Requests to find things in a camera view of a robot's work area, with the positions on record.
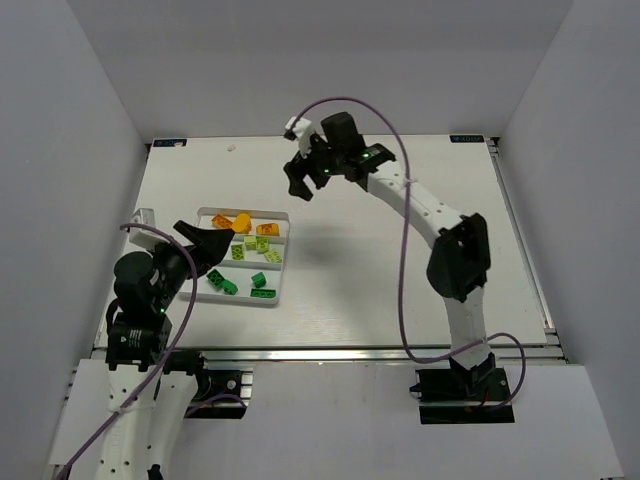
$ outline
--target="green toy piece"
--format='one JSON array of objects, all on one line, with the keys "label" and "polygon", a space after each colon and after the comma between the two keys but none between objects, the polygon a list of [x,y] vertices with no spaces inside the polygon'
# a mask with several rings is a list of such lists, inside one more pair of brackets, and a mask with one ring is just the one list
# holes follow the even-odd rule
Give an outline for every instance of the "green toy piece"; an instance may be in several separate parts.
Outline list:
[{"label": "green toy piece", "polygon": [[224,290],[224,293],[226,293],[227,295],[235,295],[236,293],[238,293],[238,287],[236,286],[236,284],[230,282],[229,280],[223,280],[220,286]]},{"label": "green toy piece", "polygon": [[242,245],[231,245],[231,258],[244,260],[244,247]]},{"label": "green toy piece", "polygon": [[253,284],[256,286],[256,288],[262,288],[267,284],[267,279],[262,272],[256,273],[253,277],[251,277],[251,280],[253,280]]},{"label": "green toy piece", "polygon": [[269,250],[267,253],[264,254],[264,256],[267,259],[267,262],[269,263],[282,263],[282,257],[280,256],[280,253],[277,252],[276,250]]},{"label": "green toy piece", "polygon": [[275,298],[276,291],[275,290],[267,290],[264,288],[252,288],[251,296],[257,298]]},{"label": "green toy piece", "polygon": [[247,250],[255,250],[258,244],[258,239],[255,235],[247,235],[244,237],[244,247]]},{"label": "green toy piece", "polygon": [[256,240],[256,252],[267,253],[269,251],[269,239],[264,237],[258,237]]},{"label": "green toy piece", "polygon": [[220,288],[222,286],[222,282],[224,281],[224,277],[222,274],[217,271],[215,268],[207,273],[207,280],[216,288]]}]

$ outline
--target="white tray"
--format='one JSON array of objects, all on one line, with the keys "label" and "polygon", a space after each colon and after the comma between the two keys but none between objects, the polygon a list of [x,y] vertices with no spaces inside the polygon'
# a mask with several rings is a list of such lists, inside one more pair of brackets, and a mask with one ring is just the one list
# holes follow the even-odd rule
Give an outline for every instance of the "white tray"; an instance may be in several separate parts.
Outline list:
[{"label": "white tray", "polygon": [[[276,223],[280,230],[280,235],[277,237],[268,236],[269,248],[277,250],[282,257],[282,263],[270,263],[264,257],[264,254],[258,253],[255,250],[245,250],[244,260],[233,260],[231,257],[231,246],[224,257],[224,260],[215,268],[222,276],[231,282],[235,283],[238,287],[238,292],[235,295],[227,295],[222,289],[217,290],[206,276],[198,279],[198,294],[196,300],[206,302],[223,302],[223,303],[236,303],[236,304],[252,304],[252,305],[275,305],[280,301],[280,295],[282,294],[282,272],[284,271],[284,265],[287,260],[287,242],[289,240],[289,215],[285,212],[271,212],[263,210],[238,210],[233,208],[213,208],[213,207],[201,207],[197,212],[197,219],[195,226],[205,229],[215,229],[211,224],[211,219],[216,214],[224,215],[229,220],[235,220],[236,216],[241,213],[248,213],[251,217],[251,232],[247,235],[256,235],[256,227],[263,223]],[[236,233],[233,237],[231,245],[244,245],[244,237],[246,235]],[[264,273],[267,279],[267,284],[262,287],[264,289],[271,289],[276,291],[276,296],[273,298],[257,298],[251,296],[251,289],[255,288],[251,277],[256,273]],[[185,282],[180,289],[179,295],[181,297],[189,297],[191,295],[191,284]]]}]

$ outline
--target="small object on table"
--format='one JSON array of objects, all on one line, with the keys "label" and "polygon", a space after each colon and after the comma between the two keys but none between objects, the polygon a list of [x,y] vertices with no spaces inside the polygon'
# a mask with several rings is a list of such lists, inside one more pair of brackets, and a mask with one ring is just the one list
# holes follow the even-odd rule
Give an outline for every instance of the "small object on table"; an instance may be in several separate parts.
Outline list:
[{"label": "small object on table", "polygon": [[236,233],[249,233],[251,231],[251,217],[248,213],[241,213],[236,217],[231,229]]},{"label": "small object on table", "polygon": [[282,263],[282,257],[280,256],[280,252],[276,250],[269,250],[264,254],[269,263]]},{"label": "small object on table", "polygon": [[275,298],[275,290],[267,290],[266,288],[252,288],[251,296],[257,298]]},{"label": "small object on table", "polygon": [[267,284],[267,278],[262,272],[256,273],[253,277],[251,277],[251,280],[253,280],[253,284],[256,286],[256,288],[262,288]]},{"label": "small object on table", "polygon": [[247,250],[255,250],[257,246],[257,238],[255,235],[247,235],[244,237],[244,247]]},{"label": "small object on table", "polygon": [[280,228],[277,223],[263,223],[256,227],[256,233],[258,235],[268,235],[271,237],[277,237],[280,235]]},{"label": "small object on table", "polygon": [[238,287],[236,286],[236,284],[230,282],[229,280],[223,280],[220,286],[224,290],[224,293],[226,293],[227,295],[235,295],[236,293],[238,293]]},{"label": "small object on table", "polygon": [[227,217],[225,217],[224,215],[220,215],[218,213],[215,217],[211,219],[211,225],[213,225],[216,228],[221,228],[224,230],[227,228],[231,228],[231,225],[233,225],[233,222],[229,220]]},{"label": "small object on table", "polygon": [[269,251],[269,239],[258,237],[256,240],[256,252],[267,253]]},{"label": "small object on table", "polygon": [[234,260],[244,260],[244,247],[242,244],[231,245],[231,258]]},{"label": "small object on table", "polygon": [[207,273],[207,280],[216,288],[222,287],[222,282],[224,281],[224,277],[222,274],[217,271],[215,268]]}]

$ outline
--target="orange block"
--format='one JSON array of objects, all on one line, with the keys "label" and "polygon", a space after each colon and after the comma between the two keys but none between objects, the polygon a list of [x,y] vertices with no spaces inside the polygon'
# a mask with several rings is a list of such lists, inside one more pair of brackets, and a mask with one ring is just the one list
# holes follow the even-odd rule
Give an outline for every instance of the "orange block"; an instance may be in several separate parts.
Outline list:
[{"label": "orange block", "polygon": [[219,213],[211,219],[211,225],[216,228],[227,229],[231,228],[232,222],[224,215],[220,215]]},{"label": "orange block", "polygon": [[278,228],[277,223],[264,223],[262,225],[258,225],[256,233],[258,235],[276,237],[280,235],[280,229]]},{"label": "orange block", "polygon": [[236,233],[249,233],[251,231],[251,217],[248,213],[238,215],[231,225],[231,229]]}]

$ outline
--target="gray wall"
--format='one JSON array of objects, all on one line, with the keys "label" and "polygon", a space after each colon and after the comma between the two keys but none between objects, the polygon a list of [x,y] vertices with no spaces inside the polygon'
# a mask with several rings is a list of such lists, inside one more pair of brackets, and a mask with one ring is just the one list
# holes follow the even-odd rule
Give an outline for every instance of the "gray wall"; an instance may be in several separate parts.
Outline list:
[{"label": "gray wall", "polygon": [[640,3],[576,2],[502,140],[560,333],[640,478]]},{"label": "gray wall", "polygon": [[0,7],[0,477],[40,478],[144,166],[63,0]]},{"label": "gray wall", "polygon": [[69,3],[149,140],[281,134],[328,95],[369,100],[406,134],[499,135],[571,1]]}]

